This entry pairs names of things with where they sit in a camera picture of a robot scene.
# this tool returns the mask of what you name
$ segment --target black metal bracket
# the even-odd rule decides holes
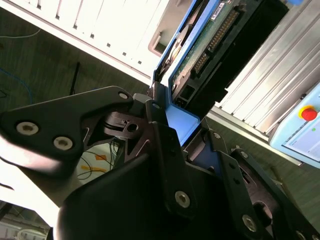
[[[237,232],[248,239],[272,239],[255,213],[237,161],[226,154],[227,148],[222,144],[224,143],[222,137],[213,130],[209,130],[203,141],[204,146],[192,164],[205,165],[222,180],[229,213]]]
[[[0,115],[0,158],[7,163],[55,176],[69,176],[100,119],[127,111],[133,98],[110,86],[34,104]]]
[[[252,204],[263,217],[267,208],[269,220],[265,227],[271,227],[271,232],[277,240],[287,239],[320,239],[319,233],[297,210],[286,195],[276,186],[267,173],[258,165],[253,157],[242,149],[235,149],[231,157],[237,160],[243,171],[250,176],[246,180],[246,188]]]
[[[112,86],[4,112],[0,148],[8,151],[2,151],[0,158],[67,178],[84,150],[120,136],[127,139],[126,161],[142,154],[152,158],[167,210],[191,219],[197,201],[177,133],[168,126],[164,102],[145,99],[141,103]]]

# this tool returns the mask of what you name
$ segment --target white panel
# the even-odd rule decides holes
[[[61,0],[58,16],[65,27],[72,28],[75,25],[81,2],[82,0]]]
[[[38,6],[38,0],[30,0],[30,4],[34,7]]]
[[[119,21],[114,23],[114,45],[116,44],[119,51],[126,53],[126,58],[131,57],[131,39],[133,38],[134,30],[139,28],[138,25],[135,25],[136,19],[134,15],[142,14],[139,10],[141,3],[141,0],[126,0],[118,13]]]
[[[103,0],[83,0],[75,23],[78,31],[90,37],[102,7],[102,3]]]
[[[93,34],[94,39],[102,46],[106,46],[107,43],[113,48],[113,34],[116,31],[116,23],[118,23],[121,18],[117,14],[121,11],[125,0],[104,0],[100,14],[97,18],[96,24],[94,26]]]
[[[131,29],[134,29],[134,32],[132,33],[133,38],[131,40],[131,47],[132,50],[134,51],[133,55],[137,58],[136,62],[138,62],[139,58],[141,59],[148,59],[147,62],[144,62],[144,64],[153,64],[154,65],[154,60],[155,59],[157,62],[159,61],[158,57],[151,57],[151,58],[146,58],[145,53],[142,51],[138,50],[139,44],[142,41],[146,29],[148,28],[156,10],[159,5],[159,0],[148,0],[146,4],[144,4],[141,8],[141,12],[144,14],[138,14],[135,16],[135,24],[138,25],[139,27],[135,27],[134,25],[132,26]]]
[[[41,10],[48,18],[55,18],[60,0],[41,0]]]

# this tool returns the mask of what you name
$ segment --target green circuit board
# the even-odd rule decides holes
[[[191,69],[201,69],[209,58],[205,50],[213,51],[218,45],[223,35],[227,32],[230,25],[234,22],[238,12],[234,10],[236,0],[221,2],[210,20],[202,30],[193,47],[183,60],[177,72],[173,76],[171,83],[179,84],[181,78],[187,75]]]

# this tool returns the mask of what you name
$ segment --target screw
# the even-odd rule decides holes
[[[190,198],[184,191],[176,191],[174,197],[181,207],[186,209],[190,206]]]
[[[208,168],[208,171],[211,172],[211,173],[215,173],[215,172],[216,172],[216,171],[215,171],[215,168],[214,168],[213,166],[210,166],[210,167]]]
[[[152,103],[152,106],[154,106],[156,109],[160,109],[160,106],[156,103]]]
[[[58,136],[55,138],[53,141],[53,145],[60,150],[66,151],[72,148],[73,142],[71,141],[70,138],[65,137],[65,136]]]
[[[251,231],[251,232],[256,232],[257,231],[257,226],[254,222],[254,220],[249,216],[249,215],[243,215],[242,216],[242,221],[244,225]]]
[[[119,92],[119,96],[123,99],[127,99],[128,96],[126,94],[124,94],[123,92]]]
[[[312,240],[320,240],[320,238],[316,235],[312,235]]]
[[[306,93],[302,94],[301,97],[300,97],[300,100],[303,100],[306,96],[307,96]]]
[[[306,240],[305,236],[300,231],[295,231],[295,233],[298,235],[299,239]]]
[[[18,131],[18,133],[27,136],[31,136],[39,132],[39,127],[29,121],[20,122],[15,129]]]
[[[220,139],[220,138],[221,138],[221,136],[220,136],[218,133],[216,133],[216,132],[214,132],[213,135],[214,135],[214,137],[215,137],[216,139]]]
[[[241,151],[240,153],[241,153],[242,157],[244,157],[245,159],[248,158],[248,154],[246,154],[244,151]]]

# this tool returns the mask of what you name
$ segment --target light blue control box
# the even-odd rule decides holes
[[[305,109],[313,111],[316,117],[310,121],[303,119],[301,114]],[[280,123],[269,144],[282,153],[320,168],[320,83]]]

